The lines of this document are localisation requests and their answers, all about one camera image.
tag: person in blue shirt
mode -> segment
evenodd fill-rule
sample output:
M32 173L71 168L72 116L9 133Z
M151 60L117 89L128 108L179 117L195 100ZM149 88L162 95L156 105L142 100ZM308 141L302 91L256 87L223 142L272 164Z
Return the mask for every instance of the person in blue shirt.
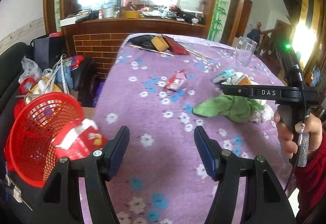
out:
M256 28L254 28L252 31L250 31L247 34L247 38L250 38L253 41L257 42L258 45L259 45L259 42L260 42L260 34L261 34L260 27L261 27L261 23L258 22Z

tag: black bag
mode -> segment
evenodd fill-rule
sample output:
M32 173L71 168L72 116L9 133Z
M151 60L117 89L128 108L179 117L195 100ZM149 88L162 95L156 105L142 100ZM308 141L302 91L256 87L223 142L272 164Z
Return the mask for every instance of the black bag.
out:
M67 53L64 36L51 38L48 36L38 37L31 42L31 46L34 46L34 61L42 71L47 68L52 68L60 59L60 56Z

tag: basket rim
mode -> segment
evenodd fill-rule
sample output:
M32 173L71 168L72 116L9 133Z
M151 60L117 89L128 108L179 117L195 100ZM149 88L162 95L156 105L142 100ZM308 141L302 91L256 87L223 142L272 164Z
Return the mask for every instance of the basket rim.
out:
M32 102L30 102L29 104L27 104L23 110L19 113L19 115L17 116L11 130L10 130L10 134L9 134L9 154L10 154L10 158L11 158L11 162L12 165L14 166L15 171L17 172L17 174L20 176L20 178L22 178L26 183L35 186L35 187L39 187L42 188L45 184L46 181L36 181L36 180L32 180L31 178L29 178L28 176L26 176L20 169L18 164L15 161L14 158L14 154L13 154L13 144L12 144L12 138L13 138L13 134L15 132L15 130L18 127L18 124L20 123L20 120L22 119L22 116L26 116L32 109L34 109L35 107L37 107L38 105L50 101L50 100L62 100L62 101L69 101L76 109L79 108L79 114L80 117L84 119L85 115L84 115L84 111L82 109L82 106L80 105L80 103L73 98L70 95L67 95L65 93L60 93L60 92L51 92L51 93L47 93L44 95L41 95L39 97L37 97L36 99L34 99Z

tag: human hand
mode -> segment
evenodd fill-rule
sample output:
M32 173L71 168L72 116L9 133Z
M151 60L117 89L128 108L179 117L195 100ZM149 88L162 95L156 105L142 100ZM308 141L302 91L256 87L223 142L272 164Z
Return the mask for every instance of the human hand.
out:
M297 153L298 146L292 141L293 133L290 131L284 123L280 122L281 116L276 111L274 114L274 121L276 123L276 128L278 129L278 140L281 143L281 150L284 156L292 158L293 153ZM309 133L309 149L308 157L311 157L313 153L318 150L322 143L322 122L319 118L310 114L308 118L304 121L305 128L304 133ZM300 133L301 125L298 123L294 126L296 132Z

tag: brown brick tile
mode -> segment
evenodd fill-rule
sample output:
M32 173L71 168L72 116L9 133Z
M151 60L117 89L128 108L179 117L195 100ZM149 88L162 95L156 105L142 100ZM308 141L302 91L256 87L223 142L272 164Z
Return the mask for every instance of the brown brick tile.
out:
M123 40L102 40L101 43L102 46L121 46Z
M91 40L110 40L111 34L92 34Z
M96 63L96 67L97 68L104 68L104 65L103 65L103 63Z
M82 46L83 42L82 41L75 41L75 46Z
M104 73L97 73L97 75L98 75L100 78L105 78L105 74L104 74Z
M97 52L111 52L112 51L112 47L111 46L101 46L101 47L92 47L93 51L97 51Z
M76 51L92 51L92 47L76 46Z
M100 46L101 41L99 40L84 40L83 41L83 46Z
M77 40L90 40L90 38L89 38L89 35L77 35L77 36L74 36L74 41L77 41Z
M125 40L130 33L111 33L111 39Z
M105 74L107 74L108 73L108 69L97 69L97 72L98 73L105 73Z
M112 47L112 52L119 52L120 47Z
M104 63L103 66L104 66L105 69L111 69L113 64Z
M94 58L94 60L98 63L114 63L114 59L108 58Z
M117 57L117 53L115 52L103 52L103 58L115 59L116 57Z
M102 52L85 52L86 56L93 57L93 58L102 58Z

